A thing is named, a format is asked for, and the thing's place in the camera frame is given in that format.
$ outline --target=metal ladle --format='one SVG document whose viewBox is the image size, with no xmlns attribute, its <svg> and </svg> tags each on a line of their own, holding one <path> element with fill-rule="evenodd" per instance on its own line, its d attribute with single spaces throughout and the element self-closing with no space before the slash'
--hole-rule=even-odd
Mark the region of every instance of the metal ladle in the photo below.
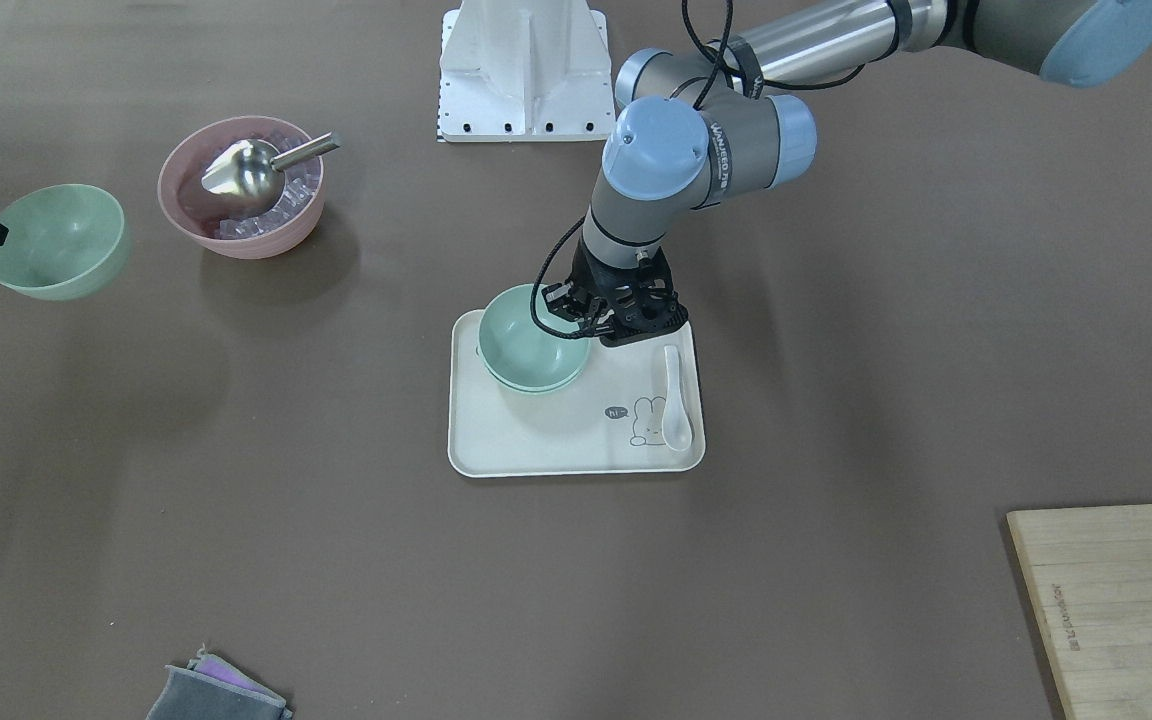
<svg viewBox="0 0 1152 720">
<path fill-rule="evenodd" d="M 238 141 L 180 187 L 180 207 L 198 222 L 242 220 L 268 213 L 283 196 L 283 170 L 340 147 L 336 132 L 279 152 L 266 141 Z"/>
</svg>

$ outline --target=cloth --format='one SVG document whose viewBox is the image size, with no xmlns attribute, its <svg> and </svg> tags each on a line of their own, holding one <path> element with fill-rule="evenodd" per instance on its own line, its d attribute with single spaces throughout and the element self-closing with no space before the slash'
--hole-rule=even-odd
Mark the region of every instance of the cloth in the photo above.
<svg viewBox="0 0 1152 720">
<path fill-rule="evenodd" d="M 200 650 L 187 667 L 166 670 L 168 683 L 145 720 L 291 720 L 279 694 L 219 655 Z"/>
</svg>

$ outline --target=table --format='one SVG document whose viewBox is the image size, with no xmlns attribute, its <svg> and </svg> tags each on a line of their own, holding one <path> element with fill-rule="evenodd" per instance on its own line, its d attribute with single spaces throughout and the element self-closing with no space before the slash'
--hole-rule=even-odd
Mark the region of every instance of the table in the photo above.
<svg viewBox="0 0 1152 720">
<path fill-rule="evenodd" d="M 687 47 L 676 6 L 594 7 L 616 66 Z M 0 287 L 0 717 L 141 717 L 202 643 L 305 720 L 1056 712 L 1005 515 L 1152 502 L 1152 50 L 1084 92 L 932 50 L 805 94 L 814 167 L 668 237 L 699 468 L 470 482 L 452 324 L 600 147 L 435 143 L 449 6 L 237 8 L 0 1 L 0 209 L 96 184 L 136 242 L 90 300 Z M 154 196 L 248 113 L 347 143 L 262 262 Z"/>
</svg>

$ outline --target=wooden cutting board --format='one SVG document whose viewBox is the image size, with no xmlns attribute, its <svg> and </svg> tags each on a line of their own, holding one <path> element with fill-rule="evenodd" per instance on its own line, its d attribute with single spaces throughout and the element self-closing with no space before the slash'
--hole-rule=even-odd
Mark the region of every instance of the wooden cutting board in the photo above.
<svg viewBox="0 0 1152 720">
<path fill-rule="evenodd" d="M 1152 505 L 1010 511 L 1069 720 L 1152 720 Z"/>
</svg>

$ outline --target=bowl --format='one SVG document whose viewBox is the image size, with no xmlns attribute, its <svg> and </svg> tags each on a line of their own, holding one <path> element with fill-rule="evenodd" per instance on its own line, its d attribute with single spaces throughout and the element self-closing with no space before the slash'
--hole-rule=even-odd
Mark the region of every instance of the bowl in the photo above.
<svg viewBox="0 0 1152 720">
<path fill-rule="evenodd" d="M 479 323 L 479 357 L 503 386 L 543 395 L 579 376 L 589 361 L 590 340 L 562 340 L 536 327 L 529 310 L 531 287 L 509 288 L 488 303 Z M 551 314 L 540 296 L 536 297 L 536 316 L 559 332 L 579 328 Z"/>
<path fill-rule="evenodd" d="M 56 184 L 6 206 L 0 285 L 37 300 L 77 300 L 122 272 L 132 242 L 123 206 L 90 184 Z"/>
<path fill-rule="evenodd" d="M 202 128 L 198 132 L 180 142 L 177 149 L 172 151 L 168 159 L 162 164 L 159 172 L 159 209 L 175 225 L 179 232 L 183 232 L 189 240 L 198 245 L 205 247 L 212 252 L 238 258 L 242 260 L 257 260 L 260 258 L 273 258 L 274 255 L 287 252 L 300 245 L 302 240 L 310 236 L 314 226 L 323 217 L 323 205 L 326 197 L 323 195 L 323 158 L 306 160 L 308 168 L 319 174 L 319 187 L 314 190 L 314 196 L 310 197 L 301 212 L 294 215 L 287 223 L 273 229 L 256 234 L 252 237 L 237 240 L 219 240 L 211 236 L 214 228 L 205 227 L 200 220 L 189 217 L 180 206 L 177 192 L 180 183 L 196 174 L 204 165 L 217 158 L 218 152 L 228 147 L 234 141 L 245 141 L 251 137 L 268 137 L 274 132 L 282 132 L 283 136 L 297 142 L 310 141 L 310 132 L 293 126 L 287 120 L 278 118 L 263 118 L 262 115 L 243 115 L 243 118 L 229 118 L 220 120 Z"/>
</svg>

